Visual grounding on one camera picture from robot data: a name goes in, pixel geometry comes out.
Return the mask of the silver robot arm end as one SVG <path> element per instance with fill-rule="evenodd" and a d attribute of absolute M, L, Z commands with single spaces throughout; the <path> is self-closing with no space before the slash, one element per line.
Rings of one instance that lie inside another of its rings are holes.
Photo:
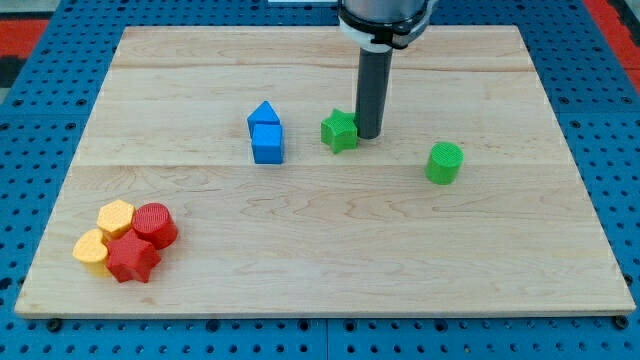
<path fill-rule="evenodd" d="M 339 26 L 368 52 L 402 50 L 423 34 L 437 4 L 438 0 L 340 0 Z"/>

